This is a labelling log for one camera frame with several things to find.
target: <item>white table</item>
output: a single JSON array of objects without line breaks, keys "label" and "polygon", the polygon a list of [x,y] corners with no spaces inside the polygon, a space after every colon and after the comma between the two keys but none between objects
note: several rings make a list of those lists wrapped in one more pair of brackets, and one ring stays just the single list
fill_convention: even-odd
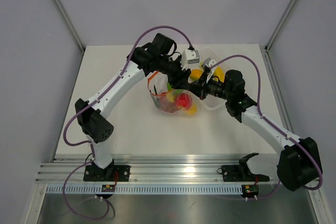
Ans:
[{"label": "white table", "polygon": [[[250,57],[261,74],[261,108],[273,120],[281,124],[279,111],[259,45],[195,45],[196,49],[210,47],[225,58],[234,54]],[[87,100],[99,91],[123,66],[132,46],[88,46],[83,57],[75,88],[71,97],[66,122],[75,114],[75,102]],[[186,45],[179,45],[179,51]],[[246,92],[256,100],[257,75],[250,62],[232,59],[227,64],[241,71],[246,81]],[[252,152],[273,154],[274,150],[253,130],[232,118],[225,107],[213,112],[202,109],[195,117],[166,115],[158,111],[146,88],[146,79],[133,87],[117,104],[108,117],[114,125],[114,133],[108,139],[111,153],[130,155],[189,155],[230,154],[242,156]],[[68,130],[72,143],[83,141],[77,121]],[[70,147],[62,137],[56,157],[67,154],[89,154],[87,144]]]}]

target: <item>gray wall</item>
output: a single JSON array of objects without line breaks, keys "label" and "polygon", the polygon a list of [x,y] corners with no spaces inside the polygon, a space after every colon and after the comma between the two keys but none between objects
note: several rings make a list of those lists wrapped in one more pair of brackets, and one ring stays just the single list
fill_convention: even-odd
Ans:
[{"label": "gray wall", "polygon": [[323,190],[336,212],[336,1],[300,0],[271,57],[295,132],[318,141]]},{"label": "gray wall", "polygon": [[51,158],[80,58],[51,0],[0,0],[1,223],[19,223]]},{"label": "gray wall", "polygon": [[179,27],[195,44],[266,44],[288,1],[62,0],[86,45],[132,44],[156,25]]}]

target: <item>shiny floor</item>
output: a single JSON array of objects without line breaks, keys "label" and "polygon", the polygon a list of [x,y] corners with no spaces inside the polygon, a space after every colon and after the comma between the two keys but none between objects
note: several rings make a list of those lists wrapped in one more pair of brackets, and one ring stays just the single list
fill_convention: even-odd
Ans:
[{"label": "shiny floor", "polygon": [[[260,194],[266,194],[269,190],[269,186],[264,186]],[[103,215],[106,206],[97,199],[76,205],[88,197],[67,195],[70,204],[79,213],[91,217]],[[89,221],[69,212],[61,194],[47,194],[38,223],[318,223],[308,192],[304,189],[293,193],[280,188],[272,197],[258,201],[227,198],[208,195],[113,195],[109,201],[114,206],[115,214],[111,210],[103,220]]]}]

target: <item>metal grille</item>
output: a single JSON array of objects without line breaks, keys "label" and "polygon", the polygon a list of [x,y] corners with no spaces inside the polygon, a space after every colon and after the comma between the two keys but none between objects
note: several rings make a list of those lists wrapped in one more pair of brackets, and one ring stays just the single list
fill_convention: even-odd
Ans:
[{"label": "metal grille", "polygon": [[[240,195],[240,185],[118,185],[114,194],[140,195]],[[48,194],[61,194],[63,184],[50,184]],[[102,184],[67,185],[67,194],[110,194],[102,191]]]}]

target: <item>red fruit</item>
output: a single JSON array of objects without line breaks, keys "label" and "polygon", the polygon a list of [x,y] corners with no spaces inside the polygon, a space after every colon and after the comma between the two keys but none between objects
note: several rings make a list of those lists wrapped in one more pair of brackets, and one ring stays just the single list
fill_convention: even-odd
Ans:
[{"label": "red fruit", "polygon": [[187,93],[181,93],[175,98],[175,104],[178,108],[182,107],[188,110],[193,104],[193,99]]}]

